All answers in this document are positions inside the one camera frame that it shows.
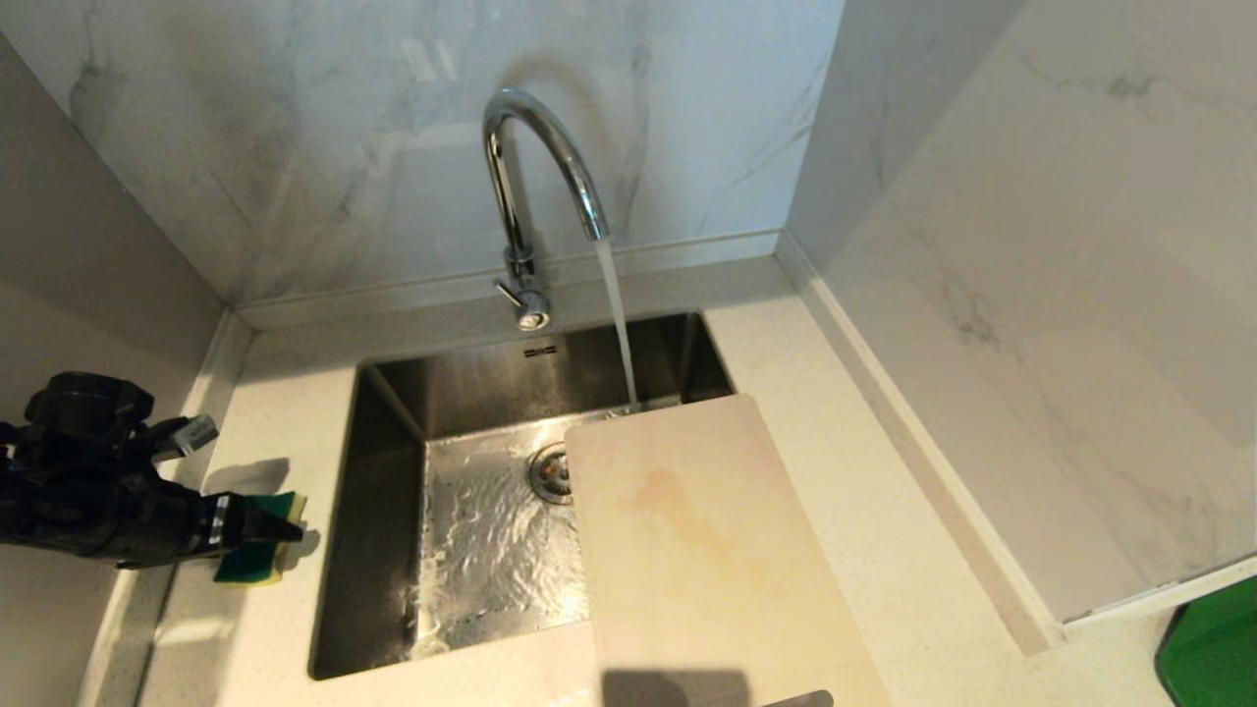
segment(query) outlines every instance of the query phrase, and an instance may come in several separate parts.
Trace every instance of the faucet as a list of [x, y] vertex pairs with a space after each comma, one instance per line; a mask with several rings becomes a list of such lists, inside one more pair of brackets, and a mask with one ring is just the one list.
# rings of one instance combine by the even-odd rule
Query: faucet
[[502, 211], [502, 225], [507, 229], [507, 276], [509, 284], [500, 279], [494, 286], [515, 306], [515, 321], [523, 331], [537, 331], [549, 323], [549, 299], [537, 288], [537, 265], [533, 263], [533, 245], [524, 238], [515, 211], [515, 200], [510, 192], [510, 177], [507, 176], [507, 162], [503, 152], [502, 133], [507, 118], [517, 118], [537, 133], [551, 156], [558, 162], [567, 182], [572, 200], [576, 203], [585, 237], [592, 242], [602, 240], [610, 234], [607, 220], [602, 214], [602, 203], [593, 189], [593, 179], [585, 167], [585, 160], [576, 150], [572, 136], [558, 117], [519, 88], [498, 91], [484, 108], [484, 156], [489, 161], [489, 176], [498, 196], [498, 210]]

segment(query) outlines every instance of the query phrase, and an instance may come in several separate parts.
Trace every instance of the countertop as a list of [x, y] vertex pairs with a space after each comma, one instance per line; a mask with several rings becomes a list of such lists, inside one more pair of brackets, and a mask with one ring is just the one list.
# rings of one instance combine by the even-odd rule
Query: countertop
[[[895, 704], [1169, 706], [1154, 616], [1026, 658], [772, 258], [627, 277], [630, 317], [701, 309], [734, 386], [753, 395]], [[553, 326], [610, 318], [601, 283], [556, 288]], [[307, 674], [327, 528], [365, 360], [503, 341], [500, 298], [263, 332], [206, 484], [261, 476], [309, 497], [312, 541], [277, 585], [211, 584], [181, 566], [155, 638], [143, 707], [596, 704], [588, 621], [316, 682]]]

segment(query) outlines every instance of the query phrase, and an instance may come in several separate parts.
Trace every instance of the water stream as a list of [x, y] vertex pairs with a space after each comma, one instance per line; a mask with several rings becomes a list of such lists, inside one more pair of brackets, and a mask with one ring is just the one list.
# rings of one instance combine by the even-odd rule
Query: water stream
[[625, 306], [620, 299], [620, 278], [616, 277], [616, 263], [611, 259], [611, 242], [595, 240], [598, 252], [598, 264], [602, 265], [602, 279], [607, 282], [607, 297], [611, 299], [611, 313], [616, 318], [616, 333], [620, 335], [620, 357], [625, 362], [625, 382], [628, 384], [628, 408], [637, 409], [637, 381], [632, 372], [632, 356], [628, 352], [628, 328], [625, 326]]

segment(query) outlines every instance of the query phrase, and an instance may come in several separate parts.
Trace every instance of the faucet lever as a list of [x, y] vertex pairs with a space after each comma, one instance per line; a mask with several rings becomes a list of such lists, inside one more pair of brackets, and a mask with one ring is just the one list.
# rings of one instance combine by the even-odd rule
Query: faucet lever
[[503, 297], [510, 299], [512, 304], [519, 307], [520, 309], [524, 308], [524, 303], [519, 299], [519, 296], [512, 292], [510, 288], [507, 287], [507, 283], [502, 282], [500, 278], [493, 281], [493, 286], [498, 288], [498, 292], [500, 292]]

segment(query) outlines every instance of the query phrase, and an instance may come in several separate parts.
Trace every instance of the kitchen sink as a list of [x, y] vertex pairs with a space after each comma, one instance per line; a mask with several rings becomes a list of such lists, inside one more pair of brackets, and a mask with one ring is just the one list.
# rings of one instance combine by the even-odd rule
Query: kitchen sink
[[[641, 408], [733, 392], [700, 315], [628, 340]], [[627, 406], [613, 326], [363, 365], [310, 676], [586, 619], [563, 433]]]

